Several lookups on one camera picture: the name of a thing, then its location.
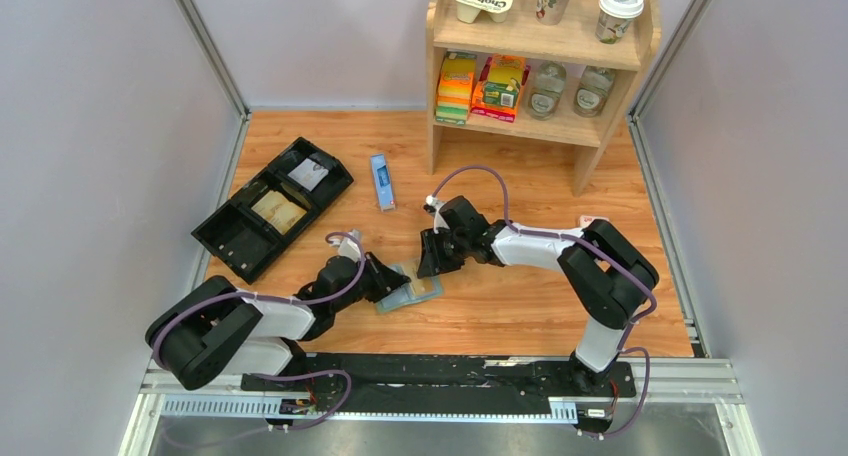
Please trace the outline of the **teal card holder wallet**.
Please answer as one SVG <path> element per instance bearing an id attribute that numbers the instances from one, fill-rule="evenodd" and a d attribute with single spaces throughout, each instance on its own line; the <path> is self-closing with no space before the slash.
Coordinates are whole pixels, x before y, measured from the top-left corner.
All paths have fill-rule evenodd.
<path id="1" fill-rule="evenodd" d="M 443 285 L 438 277 L 417 277 L 419 265 L 420 260 L 418 258 L 390 265 L 390 268 L 395 272 L 409 277 L 410 282 L 379 301 L 376 304 L 379 313 L 385 314 L 406 306 L 423 303 L 444 293 Z"/>

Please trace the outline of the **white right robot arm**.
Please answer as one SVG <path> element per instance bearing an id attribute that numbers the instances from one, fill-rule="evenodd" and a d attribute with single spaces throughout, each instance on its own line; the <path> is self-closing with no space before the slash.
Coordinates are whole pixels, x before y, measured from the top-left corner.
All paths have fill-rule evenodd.
<path id="1" fill-rule="evenodd" d="M 505 219 L 488 222 L 463 196 L 447 202 L 430 196 L 424 208 L 434 226 L 420 234 L 418 277 L 457 271 L 467 259 L 564 275 L 588 314 L 573 352 L 572 384 L 592 395 L 609 383 L 609 367 L 636 312 L 659 282 L 655 267 L 615 226 L 595 220 L 585 228 L 554 231 Z"/>

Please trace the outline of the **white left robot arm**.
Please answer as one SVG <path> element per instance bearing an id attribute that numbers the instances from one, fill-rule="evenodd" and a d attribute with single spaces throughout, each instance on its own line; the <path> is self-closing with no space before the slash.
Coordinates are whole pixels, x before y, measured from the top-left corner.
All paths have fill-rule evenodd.
<path id="1" fill-rule="evenodd" d="M 378 303 L 410 281 L 371 252 L 361 260 L 331 257 L 293 298 L 257 296 L 213 276 L 158 317 L 145 341 L 156 364 L 186 390 L 221 374 L 263 373 L 290 391 L 306 375 L 294 356 L 298 342 L 324 335 L 353 304 Z"/>

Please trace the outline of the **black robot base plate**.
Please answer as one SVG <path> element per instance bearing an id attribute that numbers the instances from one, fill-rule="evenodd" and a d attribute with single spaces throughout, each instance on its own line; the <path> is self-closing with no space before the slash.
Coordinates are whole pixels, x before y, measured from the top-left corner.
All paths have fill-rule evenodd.
<path id="1" fill-rule="evenodd" d="M 541 415 L 552 397 L 631 398 L 637 390 L 629 364 L 617 362 L 605 379 L 574 376 L 567 360 L 410 354 L 314 353 L 287 368 L 307 380 L 274 383 L 246 374 L 244 391 L 305 391 L 319 409 L 330 408 L 346 388 L 343 410 L 359 413 Z"/>

